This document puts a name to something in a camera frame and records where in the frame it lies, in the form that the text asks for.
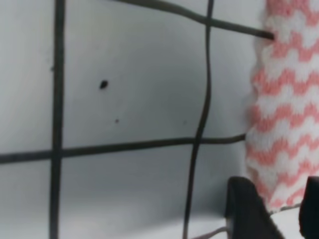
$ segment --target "knitted fabric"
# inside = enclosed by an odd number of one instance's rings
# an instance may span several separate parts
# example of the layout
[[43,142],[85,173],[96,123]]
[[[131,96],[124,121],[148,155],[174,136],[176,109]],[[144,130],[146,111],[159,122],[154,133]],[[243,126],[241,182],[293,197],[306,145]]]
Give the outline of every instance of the knitted fabric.
[[246,163],[270,211],[300,203],[319,175],[319,0],[267,0],[275,41],[253,79]]

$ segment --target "grout line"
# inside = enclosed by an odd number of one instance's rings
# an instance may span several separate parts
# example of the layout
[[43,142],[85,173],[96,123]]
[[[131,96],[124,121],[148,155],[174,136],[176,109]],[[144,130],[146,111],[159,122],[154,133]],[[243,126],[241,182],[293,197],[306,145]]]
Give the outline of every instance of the grout line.
[[198,13],[195,13],[193,11],[190,11],[182,6],[169,3],[169,2],[164,2],[160,0],[113,0],[113,1],[119,1],[119,2],[124,2],[124,3],[132,4],[132,5],[151,8],[155,10],[170,12],[170,13],[184,16],[198,23],[206,24],[206,17]]
[[216,229],[215,231],[213,231],[211,233],[207,233],[205,235],[201,235],[201,236],[195,237],[193,239],[210,239],[210,238],[216,236],[217,234],[224,233],[224,232],[228,232],[227,227],[222,227],[222,228]]
[[191,153],[182,239],[188,239],[188,224],[189,224],[189,218],[191,213],[191,203],[192,203],[192,194],[193,194],[193,188],[194,188],[196,160],[197,160],[197,155],[198,155],[201,139],[204,133],[204,129],[205,129],[205,125],[207,122],[208,113],[210,109],[210,101],[211,101],[210,32],[211,32],[211,27],[209,25],[209,21],[212,18],[213,8],[214,8],[214,0],[208,0],[206,27],[205,27],[205,53],[206,53],[205,55],[206,55],[206,70],[207,70],[206,95],[205,95],[205,102],[203,106],[202,115],[200,117],[198,129],[196,132],[195,142],[193,144],[193,150]]
[[139,150],[157,147],[176,146],[184,144],[193,144],[194,138],[176,138],[176,139],[164,139],[164,140],[152,140],[144,142],[134,143],[122,143],[122,144],[110,144],[83,148],[69,148],[63,150],[63,157],[74,157],[83,155],[93,155],[129,150]]
[[52,156],[52,152],[50,150],[37,151],[37,152],[12,153],[12,154],[0,154],[0,164],[49,160],[51,156]]
[[231,22],[226,22],[226,21],[221,21],[221,20],[216,20],[213,19],[211,21],[211,26],[224,29],[224,30],[230,30],[230,31],[235,31],[239,33],[244,33],[260,38],[265,38],[269,40],[274,40],[275,36],[271,32],[263,31],[263,30],[258,30],[252,27],[248,26],[242,26],[239,24],[231,23]]
[[232,144],[246,140],[246,134],[236,135],[228,138],[202,138],[201,144]]
[[[201,144],[223,145],[233,144],[245,140],[245,134],[229,137],[229,138],[203,138]],[[62,150],[62,157],[75,157],[84,155],[94,155],[130,150],[142,150],[150,148],[178,146],[186,144],[194,144],[195,138],[173,138],[173,139],[159,139],[150,141],[141,141],[134,143],[119,143],[108,144],[89,147],[76,147],[66,148]],[[21,152],[21,153],[8,153],[0,154],[0,164],[19,163],[19,162],[32,162],[39,160],[48,160],[52,157],[51,150],[34,151],[34,152]]]
[[53,126],[50,181],[49,238],[59,238],[59,200],[62,160],[64,94],[65,0],[55,0],[54,11]]
[[301,203],[298,203],[294,206],[287,206],[287,207],[283,207],[283,208],[280,208],[280,210],[278,212],[270,212],[270,215],[274,215],[274,214],[277,214],[277,213],[281,213],[281,212],[284,212],[284,211],[288,211],[288,210],[291,210],[291,209],[295,209],[295,208],[299,208],[301,206]]
[[[174,14],[184,16],[188,19],[191,19],[193,21],[206,25],[206,17],[173,3],[168,3],[168,2],[164,2],[160,0],[114,0],[114,1],[124,2],[128,4],[141,6],[141,7],[174,13]],[[248,26],[242,26],[239,24],[231,23],[231,22],[217,20],[217,19],[210,19],[209,25],[212,27],[244,33],[244,34],[261,37],[261,38],[265,38],[269,40],[274,40],[275,38],[273,33],[271,32],[255,29]]]

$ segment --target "white surface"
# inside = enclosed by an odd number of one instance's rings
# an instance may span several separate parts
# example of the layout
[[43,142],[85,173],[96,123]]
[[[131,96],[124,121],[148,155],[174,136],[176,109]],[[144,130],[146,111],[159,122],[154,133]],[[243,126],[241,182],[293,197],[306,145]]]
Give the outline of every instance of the white surface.
[[61,239],[181,238],[191,146],[63,160]]
[[228,239],[227,233],[219,233],[211,239]]
[[188,229],[188,237],[195,238],[207,233],[211,233],[219,228],[226,226],[226,220],[219,214],[205,214],[192,216]]
[[53,4],[0,1],[0,153],[51,146]]
[[255,101],[251,85],[257,66],[255,47],[261,40],[212,29],[212,97],[204,137],[230,137],[247,131],[249,108]]
[[0,238],[48,239],[50,162],[0,165]]
[[213,18],[263,29],[266,0],[215,0]]
[[303,239],[299,232],[299,208],[273,214],[271,218],[285,238]]
[[190,11],[206,16],[208,0],[162,0],[182,6]]
[[67,9],[64,146],[193,137],[205,97],[204,26],[106,0],[69,0]]
[[226,225],[227,181],[231,176],[244,176],[245,144],[202,145],[199,150],[189,236],[197,237]]

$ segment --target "pink stripe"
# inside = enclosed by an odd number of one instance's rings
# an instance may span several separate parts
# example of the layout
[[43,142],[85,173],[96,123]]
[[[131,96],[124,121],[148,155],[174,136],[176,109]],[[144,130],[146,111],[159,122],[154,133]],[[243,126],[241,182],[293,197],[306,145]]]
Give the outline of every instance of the pink stripe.
[[298,180],[303,175],[314,175],[319,170],[319,164],[318,165],[312,165],[309,160],[306,160],[305,162],[301,163],[299,165],[299,169],[297,174],[293,176],[289,176],[288,173],[282,173],[278,176],[278,182],[277,184],[285,184],[288,187],[293,186],[295,183],[298,182]]
[[277,140],[269,151],[255,151],[253,147],[247,145],[247,156],[251,159],[255,159],[261,165],[271,166],[274,165],[277,156],[281,152],[286,152],[289,159],[293,159],[303,146],[308,146],[310,151],[314,151],[319,148],[319,138],[312,140],[310,134],[300,137],[298,142],[289,146],[287,139]]
[[270,79],[268,81],[265,70],[261,70],[253,79],[253,83],[260,85],[261,88],[257,88],[260,95],[276,96],[280,94],[283,86],[290,85],[294,89],[294,94],[301,96],[304,95],[310,87],[319,87],[319,73],[312,72],[306,81],[298,82],[294,70],[286,69],[281,73],[278,79]]
[[291,49],[296,49],[299,54],[299,61],[309,62],[314,54],[319,53],[319,40],[317,40],[312,47],[307,49],[303,47],[303,36],[300,33],[292,32],[291,42],[282,43],[275,41],[273,47],[274,58],[284,58]]
[[315,123],[319,123],[319,112],[313,103],[309,103],[302,114],[295,114],[290,104],[278,106],[276,112],[271,117],[262,118],[262,113],[258,106],[253,107],[253,119],[255,128],[259,132],[271,131],[280,120],[288,120],[290,129],[302,126],[308,117],[312,117]]
[[293,206],[294,205],[294,200],[297,197],[304,197],[306,190],[306,186],[302,187],[301,189],[297,190],[295,193],[293,193],[288,199],[287,199],[287,205],[288,206]]
[[301,11],[306,16],[306,23],[314,26],[319,21],[319,12],[310,9],[309,0],[267,0],[270,15],[291,17],[295,11]]

